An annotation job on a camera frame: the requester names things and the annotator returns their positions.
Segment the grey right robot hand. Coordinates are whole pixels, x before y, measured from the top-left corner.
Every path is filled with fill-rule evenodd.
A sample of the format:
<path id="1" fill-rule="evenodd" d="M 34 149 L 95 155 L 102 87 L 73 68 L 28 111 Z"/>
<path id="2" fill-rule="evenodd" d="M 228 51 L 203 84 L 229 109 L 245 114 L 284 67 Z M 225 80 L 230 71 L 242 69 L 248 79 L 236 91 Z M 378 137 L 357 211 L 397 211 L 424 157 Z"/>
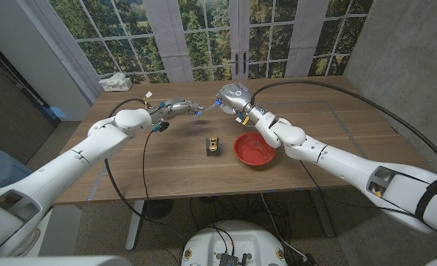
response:
<path id="1" fill-rule="evenodd" d="M 223 86 L 216 94 L 220 109 L 229 115 L 239 112 L 248 115 L 252 109 L 252 95 L 241 83 L 230 83 Z"/>

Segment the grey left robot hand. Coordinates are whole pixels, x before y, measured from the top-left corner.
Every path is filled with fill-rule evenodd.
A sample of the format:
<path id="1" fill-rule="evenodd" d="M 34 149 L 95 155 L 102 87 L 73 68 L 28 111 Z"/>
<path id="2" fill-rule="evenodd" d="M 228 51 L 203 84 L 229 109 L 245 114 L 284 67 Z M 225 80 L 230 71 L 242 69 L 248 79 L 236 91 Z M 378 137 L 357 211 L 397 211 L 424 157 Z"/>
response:
<path id="1" fill-rule="evenodd" d="M 171 98 L 165 102 L 161 102 L 158 107 L 150 113 L 153 123 L 169 121 L 179 115 L 197 115 L 204 111 L 205 108 L 191 100 L 184 98 Z"/>

